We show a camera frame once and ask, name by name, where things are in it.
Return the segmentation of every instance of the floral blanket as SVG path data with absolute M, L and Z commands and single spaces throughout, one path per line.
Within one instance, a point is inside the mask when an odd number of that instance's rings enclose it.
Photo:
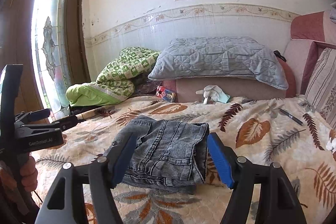
M 302 120 L 303 126 L 282 115 L 280 108 Z M 207 122 L 210 132 L 216 132 L 237 155 L 261 165 L 280 162 L 298 195 L 307 223 L 322 223 L 336 203 L 336 162 L 332 152 L 325 149 L 336 131 L 304 99 L 251 101 L 239 97 L 227 104 L 204 105 L 167 103 L 155 96 L 131 98 L 79 114 L 79 118 L 87 120 L 64 132 L 63 145 L 33 152 L 39 172 L 37 193 L 42 200 L 65 162 L 92 162 L 109 147 L 119 130 L 138 115 L 156 120 Z M 119 184 L 112 194 L 124 223 L 219 223 L 232 190 L 220 182 L 210 156 L 207 167 L 206 184 L 199 185 L 195 195 Z M 259 191 L 256 185 L 247 223 L 254 223 Z M 84 185 L 84 198 L 89 223 L 96 224 L 88 185 Z

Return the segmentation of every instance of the folded jeans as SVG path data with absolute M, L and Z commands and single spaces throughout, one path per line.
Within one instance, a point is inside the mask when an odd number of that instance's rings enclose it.
M 141 115 L 128 122 L 114 141 L 122 141 L 125 132 L 137 134 L 137 145 L 124 183 L 187 194 L 194 194 L 196 184 L 204 183 L 207 123 L 157 121 Z

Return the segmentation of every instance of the human hand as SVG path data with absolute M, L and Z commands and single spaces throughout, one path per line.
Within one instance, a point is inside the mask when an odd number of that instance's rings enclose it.
M 28 161 L 21 167 L 20 174 L 22 176 L 21 183 L 27 192 L 32 192 L 37 187 L 37 169 L 35 168 L 35 160 L 29 156 Z M 9 173 L 0 168 L 0 179 L 3 185 L 10 189 L 15 189 L 17 186 L 16 180 L 12 178 Z

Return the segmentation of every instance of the metal screw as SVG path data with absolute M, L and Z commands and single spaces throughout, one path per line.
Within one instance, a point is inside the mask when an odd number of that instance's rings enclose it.
M 63 164 L 64 169 L 69 169 L 71 166 L 72 166 L 71 162 L 67 162 L 67 163 Z
M 239 156 L 239 157 L 237 158 L 237 161 L 240 162 L 241 164 L 243 164 L 243 163 L 246 162 L 246 158 L 243 157 L 243 156 Z
M 98 162 L 102 163 L 102 162 L 105 162 L 106 161 L 106 157 L 104 156 L 101 156 L 97 159 Z
M 281 167 L 281 164 L 275 161 L 275 162 L 273 163 L 273 167 L 278 169 L 278 168 Z

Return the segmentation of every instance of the pen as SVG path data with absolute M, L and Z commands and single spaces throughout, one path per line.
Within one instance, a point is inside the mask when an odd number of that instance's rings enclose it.
M 303 125 L 303 122 L 301 122 L 298 118 L 295 118 L 293 115 L 289 114 L 287 111 L 284 111 L 283 109 L 279 109 L 283 114 L 290 117 L 294 122 L 298 123 L 299 125 Z

